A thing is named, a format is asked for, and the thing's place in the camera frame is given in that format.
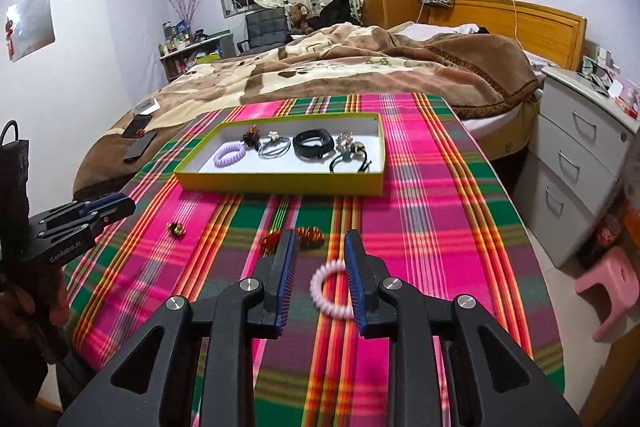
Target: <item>smartphone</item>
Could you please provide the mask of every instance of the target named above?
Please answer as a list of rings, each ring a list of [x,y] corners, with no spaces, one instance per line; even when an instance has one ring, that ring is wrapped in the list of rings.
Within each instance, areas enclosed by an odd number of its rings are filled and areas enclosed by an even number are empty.
[[[131,123],[127,125],[127,128],[122,133],[123,138],[137,138],[136,133],[144,129],[146,125],[151,121],[153,115],[151,114],[137,114],[131,120]]]
[[[129,150],[127,151],[123,160],[127,163],[131,163],[140,158],[140,156],[145,153],[146,148],[149,147],[149,144],[155,137],[156,133],[148,132],[142,138],[138,138],[135,142],[133,142],[133,145],[129,147]]]

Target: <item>blanket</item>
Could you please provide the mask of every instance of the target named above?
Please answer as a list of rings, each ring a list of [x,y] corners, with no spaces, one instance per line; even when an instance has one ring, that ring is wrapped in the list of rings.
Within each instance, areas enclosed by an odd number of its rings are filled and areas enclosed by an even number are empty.
[[[188,192],[173,175],[225,121],[366,111],[380,114],[386,137],[380,197]],[[254,342],[256,425],[386,425],[387,342],[365,340],[353,321],[319,314],[309,294],[315,270],[342,257],[342,238],[355,228],[367,253],[426,295],[471,293],[564,389],[558,325],[527,233],[475,141],[439,97],[364,94],[216,110],[178,134],[124,192],[135,200],[135,214],[107,227],[94,250],[65,267],[68,333],[96,369],[169,296],[204,299],[251,274],[269,229],[319,227],[324,243],[298,252],[283,336]],[[186,235],[173,237],[168,221],[180,221]],[[330,278],[324,295],[348,302],[346,277]],[[197,384],[194,425],[202,365]],[[445,385],[441,392],[447,415]]]
[[[538,87],[520,47],[498,35],[438,35],[425,42],[371,26],[340,24],[254,57],[194,67],[154,96],[157,134],[132,163],[120,118],[90,149],[74,183],[78,200],[120,190],[194,118],[221,108],[288,98],[380,92],[443,97],[463,119],[507,112]]]

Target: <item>nightstand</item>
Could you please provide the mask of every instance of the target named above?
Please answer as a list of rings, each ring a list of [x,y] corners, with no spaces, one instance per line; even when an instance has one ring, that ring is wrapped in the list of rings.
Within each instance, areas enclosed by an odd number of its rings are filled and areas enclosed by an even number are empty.
[[[559,267],[593,230],[620,186],[639,122],[577,73],[542,71],[542,105],[513,203]]]

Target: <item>silver screw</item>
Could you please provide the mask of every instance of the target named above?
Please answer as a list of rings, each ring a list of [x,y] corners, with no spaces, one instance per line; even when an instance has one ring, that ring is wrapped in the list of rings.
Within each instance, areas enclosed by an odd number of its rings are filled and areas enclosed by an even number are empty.
[[[258,286],[260,286],[260,281],[258,281],[257,279],[252,279],[251,277],[248,277],[247,279],[242,279],[240,281],[240,289],[246,292],[255,290]]]
[[[382,285],[387,290],[399,290],[402,287],[402,281],[398,277],[387,277],[383,280]]]
[[[185,304],[186,304],[186,300],[184,299],[184,297],[181,297],[179,295],[176,295],[175,297],[169,297],[166,301],[166,307],[173,312],[175,312],[176,310],[179,310]]]
[[[458,306],[470,310],[476,307],[476,300],[471,295],[461,295],[458,297]]]

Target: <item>human hand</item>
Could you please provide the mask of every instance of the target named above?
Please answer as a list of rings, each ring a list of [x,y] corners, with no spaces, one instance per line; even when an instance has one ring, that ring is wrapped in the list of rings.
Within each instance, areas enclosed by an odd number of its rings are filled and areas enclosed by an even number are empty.
[[[61,328],[69,319],[69,304],[66,299],[66,287],[62,269],[36,271],[38,291],[46,295],[49,306],[49,320],[54,326]],[[0,325],[8,329],[15,337],[31,338],[30,328],[24,313],[33,315],[36,310],[33,297],[15,284],[0,293]]]

